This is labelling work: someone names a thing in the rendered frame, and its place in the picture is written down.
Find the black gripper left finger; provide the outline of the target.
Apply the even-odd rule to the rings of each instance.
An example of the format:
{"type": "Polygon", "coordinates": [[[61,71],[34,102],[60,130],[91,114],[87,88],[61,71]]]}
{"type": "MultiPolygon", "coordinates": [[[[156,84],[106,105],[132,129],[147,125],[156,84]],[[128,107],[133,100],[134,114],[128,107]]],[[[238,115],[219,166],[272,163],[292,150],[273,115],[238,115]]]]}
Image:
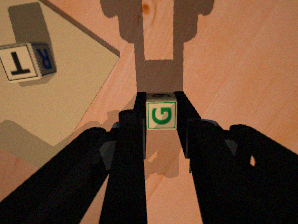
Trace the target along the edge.
{"type": "Polygon", "coordinates": [[[5,197],[0,224],[80,224],[108,175],[98,224],[148,224],[146,92],[118,115],[110,131],[86,129],[5,197]]]}

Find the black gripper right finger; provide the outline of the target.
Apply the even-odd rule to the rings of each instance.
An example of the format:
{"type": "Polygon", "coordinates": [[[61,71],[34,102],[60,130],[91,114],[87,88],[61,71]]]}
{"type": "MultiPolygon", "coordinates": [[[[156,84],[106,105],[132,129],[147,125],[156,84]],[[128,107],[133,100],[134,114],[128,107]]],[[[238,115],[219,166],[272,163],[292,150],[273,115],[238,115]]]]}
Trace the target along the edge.
{"type": "Polygon", "coordinates": [[[183,91],[174,94],[202,223],[298,224],[298,154],[244,124],[223,130],[201,119],[183,91]]]}

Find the tan flat mat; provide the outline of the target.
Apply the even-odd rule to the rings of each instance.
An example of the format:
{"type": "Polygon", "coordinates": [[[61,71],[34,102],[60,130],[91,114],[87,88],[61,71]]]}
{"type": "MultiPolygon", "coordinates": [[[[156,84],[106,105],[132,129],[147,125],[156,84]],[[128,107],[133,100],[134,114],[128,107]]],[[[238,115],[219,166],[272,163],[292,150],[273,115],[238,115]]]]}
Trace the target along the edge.
{"type": "Polygon", "coordinates": [[[119,56],[40,0],[0,0],[0,45],[46,42],[56,74],[9,83],[0,62],[0,149],[41,168],[60,152],[119,56]]]}

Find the beige letter block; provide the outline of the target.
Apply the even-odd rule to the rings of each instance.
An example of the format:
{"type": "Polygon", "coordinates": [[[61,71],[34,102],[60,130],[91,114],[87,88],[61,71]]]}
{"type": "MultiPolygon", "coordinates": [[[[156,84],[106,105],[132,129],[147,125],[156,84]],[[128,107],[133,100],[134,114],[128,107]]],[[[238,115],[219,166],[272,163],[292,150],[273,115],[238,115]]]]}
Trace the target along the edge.
{"type": "Polygon", "coordinates": [[[56,74],[46,42],[20,42],[0,46],[0,62],[8,82],[42,79],[56,74]]]}
{"type": "Polygon", "coordinates": [[[173,92],[146,94],[146,129],[177,129],[178,100],[173,92]]]}

